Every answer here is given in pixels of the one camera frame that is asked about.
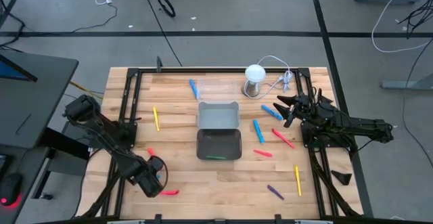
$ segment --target wooden tabletop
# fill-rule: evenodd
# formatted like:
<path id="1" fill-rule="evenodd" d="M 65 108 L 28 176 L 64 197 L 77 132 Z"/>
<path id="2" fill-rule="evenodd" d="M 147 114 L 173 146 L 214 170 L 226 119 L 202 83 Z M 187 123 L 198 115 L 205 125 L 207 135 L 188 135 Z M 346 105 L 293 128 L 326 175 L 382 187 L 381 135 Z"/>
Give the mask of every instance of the wooden tabletop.
<path id="1" fill-rule="evenodd" d="M 118 119 L 127 69 L 110 70 L 102 113 L 112 120 Z M 310 71 L 313 86 L 322 88 L 323 95 L 334 100 L 327 68 L 310 68 Z M 265 82 L 274 83 L 279 76 L 277 73 L 268 73 Z M 203 161 L 196 156 L 198 101 L 193 96 L 189 79 L 197 82 L 203 78 L 237 80 L 241 118 L 239 130 L 242 134 L 242 157 L 239 160 Z M 169 176 L 166 190 L 179 190 L 179 194 L 147 198 L 138 185 L 126 183 L 121 218 L 153 219 L 155 214 L 162 214 L 163 219 L 273 219 L 275 214 L 281 214 L 284 219 L 319 218 L 309 154 L 302 144 L 300 121 L 296 119 L 292 126 L 286 129 L 283 121 L 260 108 L 262 104 L 272 107 L 273 102 L 278 102 L 276 95 L 296 95 L 294 78 L 290 81 L 291 89 L 288 92 L 272 89 L 262 99 L 243 96 L 240 85 L 244 82 L 243 73 L 143 75 L 137 107 L 137 117 L 142 117 L 142 120 L 137 121 L 137 140 L 133 151 L 148 159 L 150 155 L 146 149 L 152 148 L 167 164 Z M 268 88 L 263 85 L 262 93 Z M 131 101 L 130 99 L 126 115 L 129 115 Z M 154 124 L 153 106 L 158 109 L 160 132 L 157 132 Z M 254 118 L 257 119 L 265 138 L 264 144 L 258 142 L 252 124 Z M 272 133 L 272 128 L 281 132 L 296 148 L 292 149 L 280 140 Z M 254 153 L 253 149 L 270 152 L 273 157 L 261 156 Z M 327 155 L 331 170 L 353 173 L 345 149 L 329 148 Z M 300 170 L 301 197 L 298 196 L 296 187 L 295 164 Z M 90 207 L 104 188 L 109 165 L 110 155 L 105 151 L 98 152 L 90 160 L 78 215 Z M 164 172 L 160 174 L 164 181 Z M 352 178 L 348 186 L 343 186 L 332 178 L 334 185 L 352 208 L 362 212 L 355 179 Z M 270 192 L 267 185 L 273 186 L 285 200 L 280 200 Z M 324 185 L 322 190 L 325 208 L 327 214 L 330 214 Z M 110 209 L 113 208 L 114 198 L 110 205 Z"/>

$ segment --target yellow marker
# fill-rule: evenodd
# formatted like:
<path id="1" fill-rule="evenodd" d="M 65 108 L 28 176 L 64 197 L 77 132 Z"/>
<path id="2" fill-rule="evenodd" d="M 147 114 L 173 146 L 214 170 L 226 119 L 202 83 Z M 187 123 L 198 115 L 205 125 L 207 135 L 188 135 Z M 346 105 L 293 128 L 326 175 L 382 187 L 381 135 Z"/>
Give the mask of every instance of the yellow marker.
<path id="1" fill-rule="evenodd" d="M 298 194 L 299 196 L 301 196 L 301 192 L 300 192 L 300 180 L 299 180 L 299 169 L 298 169 L 298 165 L 295 165 L 295 176 L 296 176 L 296 182 L 298 183 Z"/>
<path id="2" fill-rule="evenodd" d="M 156 130 L 159 132 L 160 131 L 160 124 L 158 123 L 158 114 L 156 113 L 156 107 L 155 106 L 154 106 L 154 117 L 155 117 Z"/>

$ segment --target black metal frame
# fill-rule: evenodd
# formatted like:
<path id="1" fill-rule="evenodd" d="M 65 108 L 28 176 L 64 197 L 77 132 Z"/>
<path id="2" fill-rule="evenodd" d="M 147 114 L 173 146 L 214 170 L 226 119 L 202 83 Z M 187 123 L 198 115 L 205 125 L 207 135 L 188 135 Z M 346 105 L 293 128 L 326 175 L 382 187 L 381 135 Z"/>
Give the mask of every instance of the black metal frame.
<path id="1" fill-rule="evenodd" d="M 129 96 L 129 90 L 131 88 L 131 81 L 132 78 L 134 76 L 136 76 L 136 80 L 135 80 L 135 90 L 134 90 L 134 94 L 133 94 L 133 101 L 132 101 L 132 107 L 131 107 L 131 114 L 129 116 L 129 118 L 135 118 L 136 116 L 136 112 L 137 112 L 137 102 L 139 99 L 139 90 L 140 90 L 140 86 L 141 86 L 141 77 L 143 76 L 143 74 L 145 73 L 157 73 L 157 72 L 163 72 L 163 73 L 185 73 L 185 72 L 232 72 L 232 73 L 244 73 L 245 72 L 245 68 L 187 68 L 187 67 L 176 67 L 176 68 L 161 68 L 160 67 L 160 63 L 158 63 L 158 67 L 157 68 L 129 68 L 127 71 L 127 80 L 125 82 L 125 86 L 124 86 L 124 92 L 123 92 L 123 97 L 122 97 L 122 105 L 120 107 L 120 115 L 119 115 L 119 120 L 124 121 L 126 118 L 125 116 L 125 112 L 126 112 L 126 108 L 127 108 L 127 102 L 128 102 L 128 96 Z M 268 73 L 284 73 L 286 71 L 286 68 L 265 68 L 266 72 Z M 311 77 L 310 77 L 310 71 L 308 68 L 291 68 L 290 69 L 293 74 L 294 74 L 294 78 L 296 80 L 296 88 L 297 88 L 297 92 L 298 94 L 300 94 L 301 92 L 304 92 L 302 90 L 302 81 L 301 78 L 303 77 L 305 79 L 306 82 L 306 88 L 307 88 L 307 93 L 308 94 L 313 94 L 313 85 L 311 82 Z M 315 158 L 315 154 L 317 152 L 314 151 L 313 148 L 308 148 L 309 151 L 309 156 L 310 156 L 310 161 L 312 163 L 312 159 L 313 157 Z M 321 161 L 322 161 L 322 166 L 323 166 L 323 170 L 326 174 L 327 177 L 331 177 L 331 173 L 329 170 L 329 163 L 327 160 L 327 154 L 326 154 L 326 150 L 325 147 L 319 148 L 319 153 L 321 155 Z M 315 172 L 314 168 L 313 168 L 313 164 L 311 164 L 312 166 L 312 173 L 313 173 L 313 181 L 314 181 L 314 186 L 315 186 L 315 192 L 316 192 L 316 199 L 317 199 L 317 208 L 319 210 L 319 216 L 320 218 L 324 218 L 326 217 L 326 211 L 325 211 L 325 203 L 323 201 L 323 194 L 321 191 L 321 182 L 319 180 L 319 176 L 318 174 Z M 108 175 L 108 180 L 109 181 L 112 177 L 114 171 L 110 171 L 109 175 Z M 115 213 L 114 215 L 117 217 L 120 217 L 120 210 L 122 208 L 122 199 L 123 199 L 123 191 L 124 191 L 124 179 L 120 180 L 120 184 L 118 187 L 118 193 L 117 193 L 117 197 L 116 197 L 116 206 L 115 206 Z M 331 192 L 328 191 L 329 194 L 329 200 L 331 202 L 331 210 L 332 210 L 332 216 L 338 216 L 338 206 L 336 201 L 334 200 L 333 196 L 331 195 Z M 106 200 L 106 203 L 104 203 L 104 206 L 108 206 L 109 205 L 109 201 L 110 199 L 108 198 Z M 102 212 L 101 214 L 102 216 L 107 215 L 107 212 Z"/>

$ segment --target gray floor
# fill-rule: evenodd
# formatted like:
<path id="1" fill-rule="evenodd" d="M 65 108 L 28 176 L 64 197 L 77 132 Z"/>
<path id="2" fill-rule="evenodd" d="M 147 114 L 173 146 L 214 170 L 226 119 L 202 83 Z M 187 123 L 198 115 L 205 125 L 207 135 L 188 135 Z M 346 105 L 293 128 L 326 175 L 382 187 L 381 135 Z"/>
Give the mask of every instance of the gray floor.
<path id="1" fill-rule="evenodd" d="M 171 0 L 178 16 L 169 18 L 156 8 L 165 30 L 279 30 L 320 31 L 312 0 Z M 402 32 L 397 25 L 415 5 L 391 6 L 378 32 Z M 118 16 L 104 27 L 91 31 L 158 31 L 146 0 L 113 0 Z M 353 0 L 320 0 L 330 32 L 371 32 L 383 5 L 355 3 Z M 71 31 L 104 22 L 113 9 L 98 6 L 94 0 L 17 0 L 12 13 L 35 31 Z M 8 18 L 0 31 L 17 30 Z M 419 28 L 432 32 L 432 23 Z M 317 37 L 169 37 L 173 49 L 185 66 L 246 66 L 264 55 L 273 54 L 291 66 L 329 66 L 323 41 Z M 410 47 L 425 39 L 377 39 L 382 49 Z M 395 140 L 372 143 L 361 154 L 369 197 L 375 217 L 399 216 L 409 220 L 433 221 L 433 169 L 419 146 L 403 129 L 401 91 L 380 89 L 382 79 L 406 79 L 420 50 L 384 54 L 376 51 L 368 38 L 332 38 L 332 49 L 351 116 L 383 118 L 396 125 Z M 96 91 L 103 91 L 111 66 L 154 66 L 159 55 L 165 66 L 178 66 L 162 37 L 41 37 L 22 38 L 13 45 L 28 53 L 74 58 L 80 61 L 73 80 Z M 433 72 L 429 48 L 413 74 L 418 79 Z M 80 95 L 75 88 L 67 93 Z M 61 130 L 64 97 L 50 127 Z M 433 123 L 432 94 L 407 94 L 407 124 L 430 152 L 429 129 Z M 365 139 L 359 138 L 363 145 Z M 71 216 L 76 208 L 80 177 L 56 175 L 47 191 L 55 200 L 27 202 L 19 223 L 54 221 Z M 49 209 L 50 215 L 38 215 Z"/>

